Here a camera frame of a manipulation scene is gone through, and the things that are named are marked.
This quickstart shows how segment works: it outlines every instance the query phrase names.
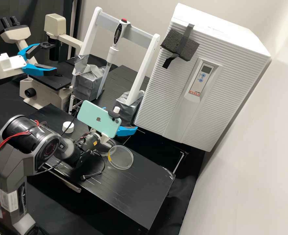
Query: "black backdrop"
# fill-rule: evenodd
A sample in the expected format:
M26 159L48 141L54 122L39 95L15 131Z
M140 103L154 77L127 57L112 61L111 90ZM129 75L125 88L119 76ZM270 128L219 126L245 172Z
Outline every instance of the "black backdrop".
M57 13L66 18L67 34L70 31L71 10L73 0L0 0L0 18L16 16L21 24L29 26L31 36L26 39L28 45L47 41L47 35L44 32L45 15ZM15 44L5 43L0 37L0 54L6 52L9 56L18 53ZM68 55L68 45L63 44L60 50L60 61L66 60ZM48 60L48 51L41 50L36 59L39 63L45 63Z

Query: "black tabletop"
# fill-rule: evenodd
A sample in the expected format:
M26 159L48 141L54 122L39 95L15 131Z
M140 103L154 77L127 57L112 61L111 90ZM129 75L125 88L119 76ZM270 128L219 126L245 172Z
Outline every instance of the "black tabletop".
M105 90L97 100L93 100L93 103L99 107L106 107L108 110L112 109L116 99L124 92L131 90L136 75L136 71L124 65L112 70L106 78ZM148 82L149 78L145 76L140 89L146 90Z
M62 133L63 122L72 120L71 115L51 104L29 117L39 122L46 121L49 128L58 133ZM66 135L77 139L86 131L87 125L75 119L74 132ZM73 173L73 169L64 162L58 166L57 172L149 230L174 181L174 175L142 155L134 151L132 153L134 162L131 168L118 170L104 158L104 172L86 181L81 181L80 175L97 172L103 164L98 158L86 162L81 172ZM47 163L53 166L57 162L52 157Z

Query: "small white cap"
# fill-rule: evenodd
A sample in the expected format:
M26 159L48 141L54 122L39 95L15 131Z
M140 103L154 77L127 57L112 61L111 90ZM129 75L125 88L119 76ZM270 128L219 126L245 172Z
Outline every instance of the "small white cap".
M118 106L116 106L115 108L114 108L114 113L119 113L120 112L120 108L118 107Z
M67 127L70 125L71 122L67 121L64 122L62 125L62 131L65 131L65 129L67 129ZM68 128L68 130L66 131L66 133L72 133L74 130L74 124L71 123L71 126Z

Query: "control panel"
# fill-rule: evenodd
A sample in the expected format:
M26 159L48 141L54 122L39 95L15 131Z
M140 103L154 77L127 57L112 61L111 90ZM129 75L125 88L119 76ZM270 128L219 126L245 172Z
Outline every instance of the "control panel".
M189 94L200 96L210 75L212 74L215 66L203 63L200 67L198 73L196 73L196 77L194 78L194 82L190 87Z

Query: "printed label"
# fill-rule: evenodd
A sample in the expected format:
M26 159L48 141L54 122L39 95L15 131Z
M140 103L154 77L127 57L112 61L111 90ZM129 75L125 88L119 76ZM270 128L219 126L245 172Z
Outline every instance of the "printed label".
M6 193L0 189L0 204L9 212L17 210L19 208L17 191Z

